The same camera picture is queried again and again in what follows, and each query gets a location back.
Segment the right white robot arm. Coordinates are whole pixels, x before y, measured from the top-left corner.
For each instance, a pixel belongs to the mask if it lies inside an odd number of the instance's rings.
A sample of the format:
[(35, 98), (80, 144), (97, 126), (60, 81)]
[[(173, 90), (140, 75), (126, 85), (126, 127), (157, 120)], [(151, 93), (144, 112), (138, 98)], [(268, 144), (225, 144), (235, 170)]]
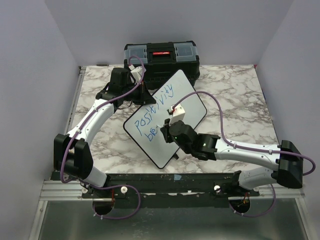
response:
[(291, 141), (283, 140), (280, 145), (236, 143), (218, 135), (196, 133), (181, 120), (169, 124), (168, 119), (160, 131), (166, 143), (175, 143), (184, 153), (199, 160), (231, 160), (257, 165), (256, 169), (241, 171), (230, 183), (230, 191), (236, 196), (274, 183), (289, 189), (303, 186), (303, 158)]

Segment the white whiteboard black frame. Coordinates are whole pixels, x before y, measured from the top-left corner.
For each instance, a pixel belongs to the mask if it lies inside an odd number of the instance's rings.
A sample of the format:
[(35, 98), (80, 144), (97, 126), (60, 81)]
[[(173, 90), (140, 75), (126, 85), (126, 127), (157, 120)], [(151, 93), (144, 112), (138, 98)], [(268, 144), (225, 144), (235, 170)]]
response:
[(169, 119), (168, 109), (194, 87), (182, 70), (178, 70), (152, 97), (155, 104), (140, 106), (123, 124), (125, 132), (134, 140), (150, 160), (162, 169), (178, 151), (175, 143), (166, 143), (160, 128)]

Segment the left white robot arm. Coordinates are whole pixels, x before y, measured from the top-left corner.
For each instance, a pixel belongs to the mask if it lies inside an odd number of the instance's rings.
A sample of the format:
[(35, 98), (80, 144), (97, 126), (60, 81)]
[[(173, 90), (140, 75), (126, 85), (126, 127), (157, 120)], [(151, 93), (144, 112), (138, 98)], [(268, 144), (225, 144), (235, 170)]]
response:
[(101, 198), (110, 194), (107, 175), (94, 167), (90, 145), (103, 124), (124, 101), (139, 106), (155, 104), (144, 83), (145, 72), (143, 66), (115, 67), (110, 81), (96, 94), (83, 119), (68, 133), (54, 138), (53, 167), (59, 171), (63, 183), (78, 179), (94, 186), (93, 191)]

